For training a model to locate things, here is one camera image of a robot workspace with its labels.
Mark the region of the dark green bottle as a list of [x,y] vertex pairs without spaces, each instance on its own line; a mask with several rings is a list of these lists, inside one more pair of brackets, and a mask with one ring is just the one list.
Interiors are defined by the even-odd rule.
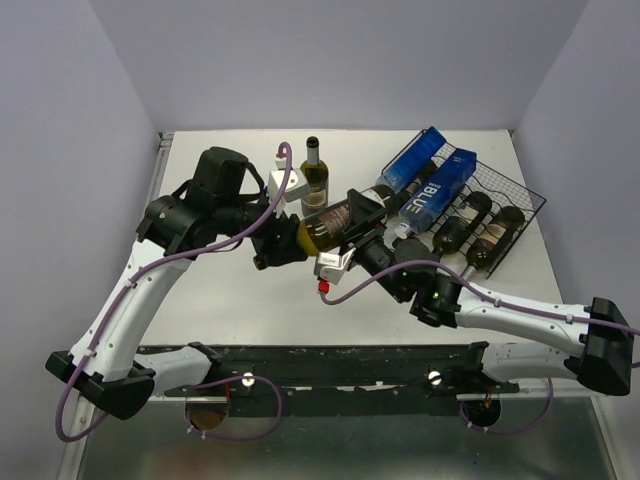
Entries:
[[[387,214],[380,222],[383,223],[398,211],[400,200],[398,195],[385,185],[376,185],[370,188],[374,188],[383,196],[387,207]],[[299,245],[308,256],[316,256],[320,252],[328,252],[341,247],[344,241],[342,230],[346,226],[348,218],[347,198],[304,218],[297,234]]]

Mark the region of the short blue glass bottle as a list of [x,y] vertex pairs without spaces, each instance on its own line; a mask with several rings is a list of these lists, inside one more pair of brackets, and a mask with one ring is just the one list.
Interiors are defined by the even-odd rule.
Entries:
[[445,143],[445,137],[435,127],[423,130],[383,170],[376,184],[400,193]]

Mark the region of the tall green bottle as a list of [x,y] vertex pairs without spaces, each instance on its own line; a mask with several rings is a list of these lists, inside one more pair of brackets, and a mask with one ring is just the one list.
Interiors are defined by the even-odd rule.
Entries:
[[300,167],[310,188],[309,193],[301,199],[301,209],[305,217],[328,205],[329,169],[320,158],[319,146],[317,137],[307,138],[307,158]]

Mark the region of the tall blue glass bottle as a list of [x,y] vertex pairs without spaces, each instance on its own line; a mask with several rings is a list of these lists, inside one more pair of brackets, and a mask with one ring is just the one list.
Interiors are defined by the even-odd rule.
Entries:
[[424,233],[457,197],[476,167],[475,152],[455,149],[398,212],[396,236],[407,239],[411,234]]

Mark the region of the green bottle grey foil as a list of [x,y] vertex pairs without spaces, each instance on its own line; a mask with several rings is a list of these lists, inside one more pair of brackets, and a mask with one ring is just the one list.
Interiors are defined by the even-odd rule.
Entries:
[[518,207],[502,207],[468,248],[462,277],[469,280],[477,272],[488,271],[524,222]]

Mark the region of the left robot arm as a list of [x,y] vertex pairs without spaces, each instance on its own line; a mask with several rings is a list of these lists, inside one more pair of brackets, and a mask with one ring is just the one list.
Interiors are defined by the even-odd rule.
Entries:
[[211,349],[191,343],[167,355],[141,355],[139,344],[164,299],[195,260],[251,241],[260,270],[300,262],[300,220],[282,206],[301,180],[283,142],[267,180],[243,154],[205,150],[191,179],[146,207],[125,269],[107,303],[68,351],[45,368],[106,414],[126,420],[151,396],[191,386],[214,393],[222,380]]

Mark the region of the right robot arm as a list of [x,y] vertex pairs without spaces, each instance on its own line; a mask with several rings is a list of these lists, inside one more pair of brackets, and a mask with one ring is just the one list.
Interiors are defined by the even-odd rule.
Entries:
[[346,241],[353,260],[421,322],[486,329],[518,337],[489,345],[464,362],[460,379],[480,392],[494,381],[567,378],[588,390],[625,396],[631,391],[634,338],[617,305],[596,297],[590,304],[554,304],[490,291],[437,262],[415,238],[388,248],[380,232],[387,213],[382,196],[349,190]]

